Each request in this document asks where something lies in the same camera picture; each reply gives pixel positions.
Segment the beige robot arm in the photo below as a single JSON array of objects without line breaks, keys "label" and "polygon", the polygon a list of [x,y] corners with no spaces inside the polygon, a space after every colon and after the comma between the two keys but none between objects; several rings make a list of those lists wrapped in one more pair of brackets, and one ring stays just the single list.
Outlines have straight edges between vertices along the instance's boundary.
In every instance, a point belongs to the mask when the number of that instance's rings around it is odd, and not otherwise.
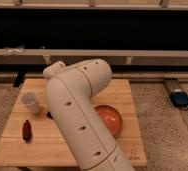
[{"label": "beige robot arm", "polygon": [[58,61],[43,70],[48,111],[82,171],[135,171],[91,102],[111,74],[102,59]]}]

